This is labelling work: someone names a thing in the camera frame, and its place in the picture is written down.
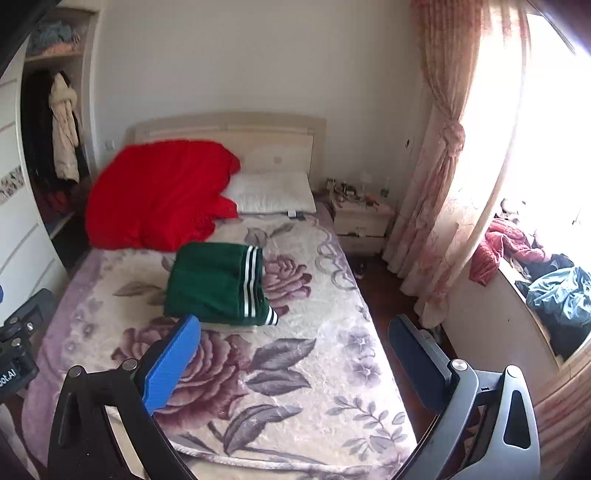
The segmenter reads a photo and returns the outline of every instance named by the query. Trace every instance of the nightstand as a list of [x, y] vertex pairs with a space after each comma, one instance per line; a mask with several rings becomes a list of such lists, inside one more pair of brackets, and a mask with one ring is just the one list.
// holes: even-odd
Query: nightstand
[[366, 206], [330, 198], [329, 208], [334, 219], [340, 246], [347, 254], [376, 255], [386, 243], [386, 233], [395, 212], [385, 203]]

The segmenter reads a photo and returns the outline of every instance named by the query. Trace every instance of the window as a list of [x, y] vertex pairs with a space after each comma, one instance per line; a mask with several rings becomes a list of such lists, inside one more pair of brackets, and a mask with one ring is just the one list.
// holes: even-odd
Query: window
[[591, 271], [591, 61], [544, 17], [528, 20], [532, 51], [504, 196], [525, 202], [526, 233]]

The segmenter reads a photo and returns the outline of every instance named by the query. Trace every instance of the metal bolt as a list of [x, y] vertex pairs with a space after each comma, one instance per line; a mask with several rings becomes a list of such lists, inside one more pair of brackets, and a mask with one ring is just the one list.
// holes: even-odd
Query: metal bolt
[[135, 358], [128, 358], [121, 364], [121, 367], [123, 367], [123, 370], [126, 372], [131, 372], [138, 368], [138, 361]]
[[82, 367], [75, 365], [68, 370], [68, 377], [76, 378], [82, 373]]
[[468, 364], [464, 360], [456, 358], [455, 360], [452, 360], [452, 367], [460, 372], [463, 372], [464, 370], [468, 369]]
[[521, 376], [521, 371], [515, 365], [509, 365], [507, 367], [507, 373], [513, 378], [519, 378]]

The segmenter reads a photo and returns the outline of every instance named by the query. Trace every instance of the nightstand drawer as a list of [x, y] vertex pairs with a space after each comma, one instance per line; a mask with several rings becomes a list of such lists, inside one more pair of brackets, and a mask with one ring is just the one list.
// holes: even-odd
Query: nightstand drawer
[[337, 235], [354, 233], [359, 236], [383, 237], [389, 223], [390, 217], [384, 215], [338, 212], [335, 217], [335, 232]]
[[377, 255], [386, 239], [381, 236], [340, 236], [339, 243], [346, 254]]

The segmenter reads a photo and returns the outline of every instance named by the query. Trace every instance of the decorative tile border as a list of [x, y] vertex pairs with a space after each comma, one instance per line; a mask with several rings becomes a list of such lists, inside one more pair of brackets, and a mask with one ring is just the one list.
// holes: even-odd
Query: decorative tile border
[[0, 205], [6, 203], [17, 191], [25, 186], [22, 168], [19, 165], [0, 179]]

